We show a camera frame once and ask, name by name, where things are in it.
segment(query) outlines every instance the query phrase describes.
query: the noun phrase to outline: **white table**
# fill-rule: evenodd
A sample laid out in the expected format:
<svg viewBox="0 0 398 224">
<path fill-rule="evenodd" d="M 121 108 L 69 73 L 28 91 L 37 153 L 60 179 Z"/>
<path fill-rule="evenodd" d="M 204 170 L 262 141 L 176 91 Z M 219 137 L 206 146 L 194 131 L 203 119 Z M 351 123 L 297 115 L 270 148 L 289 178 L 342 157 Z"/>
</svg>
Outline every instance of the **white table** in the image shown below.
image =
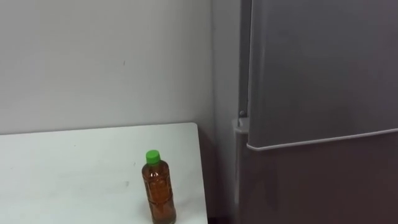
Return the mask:
<svg viewBox="0 0 398 224">
<path fill-rule="evenodd" d="M 169 163 L 177 223 L 207 223 L 193 123 L 0 136 L 0 223 L 152 223 L 149 149 Z"/>
</svg>

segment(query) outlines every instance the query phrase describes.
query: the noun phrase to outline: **gray refrigerator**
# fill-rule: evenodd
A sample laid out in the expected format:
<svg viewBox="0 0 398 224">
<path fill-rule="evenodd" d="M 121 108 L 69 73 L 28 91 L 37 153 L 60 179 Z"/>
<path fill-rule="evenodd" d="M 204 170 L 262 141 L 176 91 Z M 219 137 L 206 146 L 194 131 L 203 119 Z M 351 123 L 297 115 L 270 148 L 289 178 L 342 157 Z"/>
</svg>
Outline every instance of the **gray refrigerator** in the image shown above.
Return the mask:
<svg viewBox="0 0 398 224">
<path fill-rule="evenodd" d="M 397 223 L 398 1 L 216 1 L 215 25 L 221 8 L 240 12 L 238 76 L 215 30 L 223 212 Z"/>
</svg>

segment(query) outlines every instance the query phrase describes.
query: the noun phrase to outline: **green bottle cap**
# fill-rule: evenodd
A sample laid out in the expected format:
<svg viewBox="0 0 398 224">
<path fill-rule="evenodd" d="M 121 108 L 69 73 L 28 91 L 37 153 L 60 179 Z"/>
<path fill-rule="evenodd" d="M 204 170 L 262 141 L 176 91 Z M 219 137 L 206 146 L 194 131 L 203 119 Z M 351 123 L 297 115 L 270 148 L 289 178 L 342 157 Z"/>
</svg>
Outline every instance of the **green bottle cap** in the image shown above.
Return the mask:
<svg viewBox="0 0 398 224">
<path fill-rule="evenodd" d="M 146 154 L 147 163 L 149 165 L 156 165 L 160 162 L 160 154 L 158 150 L 150 150 Z"/>
</svg>

